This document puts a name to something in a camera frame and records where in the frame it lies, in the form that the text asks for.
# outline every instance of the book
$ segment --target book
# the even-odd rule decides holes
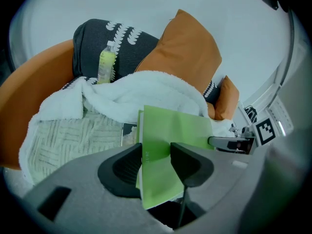
[[[139,187],[144,209],[172,200],[183,192],[183,184],[171,165],[170,143],[213,150],[208,144],[212,135],[209,118],[144,106],[138,117],[138,140],[142,143]]]

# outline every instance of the bottle cap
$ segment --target bottle cap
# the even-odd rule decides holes
[[[107,42],[107,46],[112,46],[112,47],[114,47],[114,46],[115,46],[115,42],[114,42],[114,41],[108,41],[108,42]]]

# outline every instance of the dark gray pillow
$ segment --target dark gray pillow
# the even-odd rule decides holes
[[[73,74],[97,77],[99,55],[107,41],[115,41],[117,59],[115,80],[132,74],[139,63],[156,47],[158,39],[133,27],[106,20],[91,19],[74,33]]]
[[[218,88],[217,85],[213,81],[211,81],[206,88],[203,96],[208,103],[215,105],[216,101],[220,96],[220,88]]]

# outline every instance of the gray wall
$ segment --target gray wall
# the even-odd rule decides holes
[[[312,53],[305,56],[278,96],[292,120],[294,129],[312,126]]]

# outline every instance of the plastic bottle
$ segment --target plastic bottle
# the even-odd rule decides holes
[[[114,41],[108,41],[106,48],[99,55],[97,83],[109,83],[113,71],[113,65],[116,59],[114,51]]]

